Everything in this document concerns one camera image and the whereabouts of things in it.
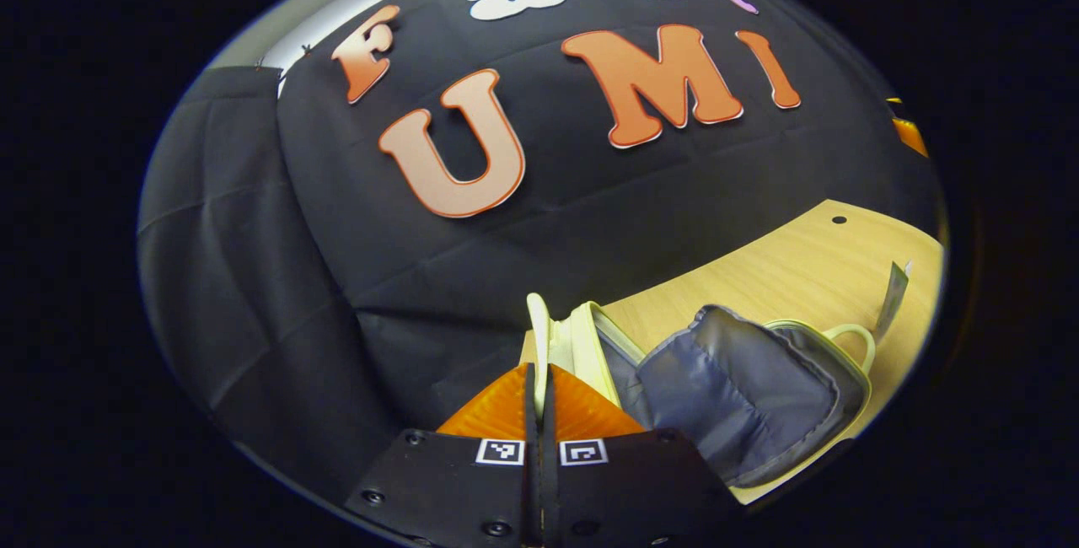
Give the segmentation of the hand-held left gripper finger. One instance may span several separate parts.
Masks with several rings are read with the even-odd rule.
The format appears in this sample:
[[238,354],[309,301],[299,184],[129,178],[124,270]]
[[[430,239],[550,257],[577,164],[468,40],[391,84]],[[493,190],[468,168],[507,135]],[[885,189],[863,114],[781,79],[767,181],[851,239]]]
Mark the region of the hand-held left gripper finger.
[[407,428],[375,458],[346,501],[364,524],[407,547],[523,547],[534,512],[535,371],[500,378],[519,413],[520,439]]
[[546,547],[712,547],[745,508],[682,431],[643,431],[550,365],[540,513]]

